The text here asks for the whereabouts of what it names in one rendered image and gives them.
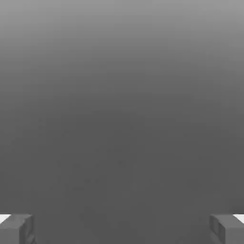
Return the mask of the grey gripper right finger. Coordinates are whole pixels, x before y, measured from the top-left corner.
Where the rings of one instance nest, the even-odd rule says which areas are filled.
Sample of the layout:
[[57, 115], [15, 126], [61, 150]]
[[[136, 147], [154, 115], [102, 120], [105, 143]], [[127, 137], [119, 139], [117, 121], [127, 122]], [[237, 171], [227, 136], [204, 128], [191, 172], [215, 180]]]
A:
[[214, 244], [244, 244], [244, 214], [212, 214], [209, 228]]

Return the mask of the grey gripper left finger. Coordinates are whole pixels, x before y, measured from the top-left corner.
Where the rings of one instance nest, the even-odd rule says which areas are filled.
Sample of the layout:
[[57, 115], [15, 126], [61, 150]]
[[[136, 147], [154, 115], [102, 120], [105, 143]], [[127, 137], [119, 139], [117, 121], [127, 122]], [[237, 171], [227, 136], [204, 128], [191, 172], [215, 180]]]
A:
[[0, 213], [0, 244], [36, 244], [34, 215]]

